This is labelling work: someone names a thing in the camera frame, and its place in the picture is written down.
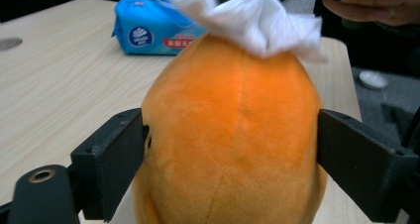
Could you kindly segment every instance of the white tissue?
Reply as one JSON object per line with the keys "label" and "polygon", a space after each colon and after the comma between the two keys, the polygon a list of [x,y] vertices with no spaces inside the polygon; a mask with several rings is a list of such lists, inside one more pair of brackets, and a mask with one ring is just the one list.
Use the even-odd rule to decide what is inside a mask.
{"label": "white tissue", "polygon": [[226,38],[258,57],[294,52],[324,61],[319,52],[321,18],[288,13],[279,0],[172,0],[210,33]]}

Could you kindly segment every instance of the stuffed toy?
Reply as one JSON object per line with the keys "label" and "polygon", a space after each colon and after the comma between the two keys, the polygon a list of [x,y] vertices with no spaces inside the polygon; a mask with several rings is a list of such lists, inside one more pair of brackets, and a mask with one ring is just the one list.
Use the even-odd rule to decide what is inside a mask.
{"label": "stuffed toy", "polygon": [[327,177],[316,162],[321,106],[293,52],[260,57],[201,36],[143,101],[138,223],[311,223]]}

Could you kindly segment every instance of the tissue pack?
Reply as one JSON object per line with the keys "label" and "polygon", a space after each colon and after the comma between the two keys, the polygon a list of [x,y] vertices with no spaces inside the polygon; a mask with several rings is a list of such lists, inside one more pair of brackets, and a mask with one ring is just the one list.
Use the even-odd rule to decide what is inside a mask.
{"label": "tissue pack", "polygon": [[169,0],[120,0],[115,13],[112,36],[128,55],[177,55],[205,33]]}

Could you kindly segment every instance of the table surface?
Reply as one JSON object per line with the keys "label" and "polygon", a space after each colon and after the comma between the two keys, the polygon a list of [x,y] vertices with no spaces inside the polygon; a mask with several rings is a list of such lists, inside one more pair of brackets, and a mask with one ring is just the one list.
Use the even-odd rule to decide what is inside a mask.
{"label": "table surface", "polygon": [[[141,105],[173,59],[124,55],[111,37],[115,4],[74,0],[0,24],[0,39],[23,40],[0,51],[0,204],[26,172],[69,166],[69,154],[110,117]],[[345,45],[323,38],[321,48],[328,62],[303,63],[324,108],[361,119]],[[131,202],[129,189],[111,223],[135,223]],[[371,222],[329,178],[314,223]]]}

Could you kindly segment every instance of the screw hole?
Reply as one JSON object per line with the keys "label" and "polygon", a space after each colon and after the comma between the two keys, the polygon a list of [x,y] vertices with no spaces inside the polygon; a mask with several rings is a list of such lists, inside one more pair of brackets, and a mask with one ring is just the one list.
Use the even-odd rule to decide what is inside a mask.
{"label": "screw hole", "polygon": [[30,178],[29,182],[31,183],[40,183],[52,178],[55,175],[55,170],[53,169],[44,169],[34,173]]}

